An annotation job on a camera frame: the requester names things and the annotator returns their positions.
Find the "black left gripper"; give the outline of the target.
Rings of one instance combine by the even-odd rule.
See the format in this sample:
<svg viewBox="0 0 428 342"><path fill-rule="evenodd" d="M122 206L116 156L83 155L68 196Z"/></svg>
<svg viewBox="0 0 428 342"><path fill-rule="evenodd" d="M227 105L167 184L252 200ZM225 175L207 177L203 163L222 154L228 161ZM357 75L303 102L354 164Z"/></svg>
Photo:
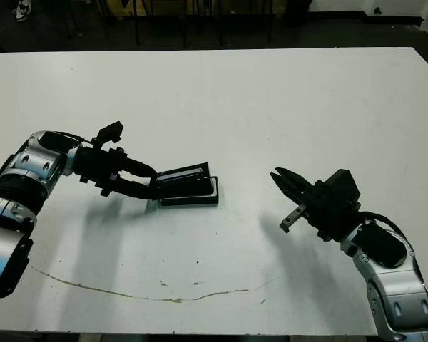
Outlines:
<svg viewBox="0 0 428 342"><path fill-rule="evenodd" d="M74 156L74 173L80 181L94 182L101 189L101 196L117 192L142 200L159 200L160 193L152 182L148 185L123 179L122 170L138 177L155 177L157 172L149 165L130 159L124 149L117 147L109 151L94 147L79 147Z"/></svg>

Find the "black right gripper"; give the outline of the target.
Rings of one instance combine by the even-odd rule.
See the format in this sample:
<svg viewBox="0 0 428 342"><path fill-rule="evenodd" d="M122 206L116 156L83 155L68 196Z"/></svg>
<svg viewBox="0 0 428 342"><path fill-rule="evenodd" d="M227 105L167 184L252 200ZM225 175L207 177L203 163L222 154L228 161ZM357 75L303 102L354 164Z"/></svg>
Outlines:
<svg viewBox="0 0 428 342"><path fill-rule="evenodd" d="M304 218L324 241L341 242L359 221L360 191L353 180L318 180L312 185L284 167L276 167L270 176L282 193L297 204L280 223L284 232L288 233L292 224Z"/></svg>

